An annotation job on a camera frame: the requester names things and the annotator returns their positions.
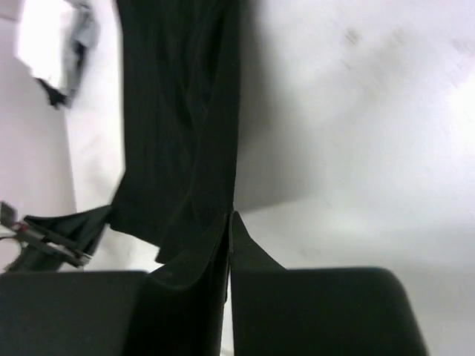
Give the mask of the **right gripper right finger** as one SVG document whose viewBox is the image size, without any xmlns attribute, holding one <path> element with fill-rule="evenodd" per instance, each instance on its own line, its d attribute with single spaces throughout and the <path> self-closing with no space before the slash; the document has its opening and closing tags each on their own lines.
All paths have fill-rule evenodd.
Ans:
<svg viewBox="0 0 475 356">
<path fill-rule="evenodd" d="M 268 355 L 267 323 L 275 299 L 272 278 L 285 271 L 250 236 L 242 217 L 233 212 L 229 240 L 233 338 L 236 355 Z"/>
</svg>

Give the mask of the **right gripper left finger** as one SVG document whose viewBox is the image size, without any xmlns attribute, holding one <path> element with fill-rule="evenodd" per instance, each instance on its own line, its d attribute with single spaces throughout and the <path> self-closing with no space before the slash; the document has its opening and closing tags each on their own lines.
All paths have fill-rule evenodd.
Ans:
<svg viewBox="0 0 475 356">
<path fill-rule="evenodd" d="M 149 274 L 155 355 L 219 355 L 226 302 L 229 215 L 219 215 L 190 248 Z"/>
</svg>

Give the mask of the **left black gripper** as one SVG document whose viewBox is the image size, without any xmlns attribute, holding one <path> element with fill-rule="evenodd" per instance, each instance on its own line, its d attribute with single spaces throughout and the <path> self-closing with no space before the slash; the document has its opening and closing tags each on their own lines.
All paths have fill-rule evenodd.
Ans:
<svg viewBox="0 0 475 356">
<path fill-rule="evenodd" d="M 58 271 L 64 264 L 74 268 L 86 266 L 91 256 L 74 242 L 41 226 L 17 219 L 17 210 L 1 202 L 1 225 L 13 233 L 9 238 L 20 246 L 20 252 L 4 267 L 6 273 L 26 271 Z"/>
</svg>

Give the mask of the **black tank top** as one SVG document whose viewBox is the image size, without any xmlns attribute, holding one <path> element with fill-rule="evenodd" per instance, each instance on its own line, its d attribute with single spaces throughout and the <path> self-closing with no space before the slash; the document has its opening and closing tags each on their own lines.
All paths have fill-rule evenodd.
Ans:
<svg viewBox="0 0 475 356">
<path fill-rule="evenodd" d="M 90 1 L 98 39 L 67 112 L 76 206 L 167 263 L 233 209 L 239 1 Z"/>
</svg>

